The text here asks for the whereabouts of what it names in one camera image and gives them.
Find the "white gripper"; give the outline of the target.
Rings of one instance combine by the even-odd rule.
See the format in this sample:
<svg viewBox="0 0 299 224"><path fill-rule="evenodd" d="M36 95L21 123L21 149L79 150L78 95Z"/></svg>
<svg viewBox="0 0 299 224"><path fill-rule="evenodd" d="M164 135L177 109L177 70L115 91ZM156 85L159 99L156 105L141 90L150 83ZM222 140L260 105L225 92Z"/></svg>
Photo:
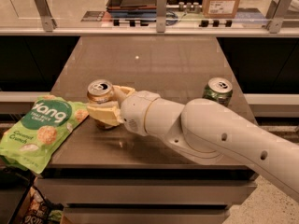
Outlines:
<svg viewBox="0 0 299 224"><path fill-rule="evenodd" d="M135 91L132 87L119 85L114 85L113 89L118 102L87 104L89 115L110 126L123 123L129 132L147 136L145 117L150 105L160 98L160 95L150 91Z"/></svg>

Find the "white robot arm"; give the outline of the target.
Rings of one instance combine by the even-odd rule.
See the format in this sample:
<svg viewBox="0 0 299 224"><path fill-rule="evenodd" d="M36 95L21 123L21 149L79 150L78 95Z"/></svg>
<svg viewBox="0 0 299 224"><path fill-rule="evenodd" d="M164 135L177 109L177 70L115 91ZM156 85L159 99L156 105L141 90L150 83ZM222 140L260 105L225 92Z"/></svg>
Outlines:
<svg viewBox="0 0 299 224"><path fill-rule="evenodd" d="M299 198L299 149L207 99L186 105L157 93L96 80L87 88L90 116L107 126L154 136L189 160L210 165L226 155L248 166L294 200Z"/></svg>

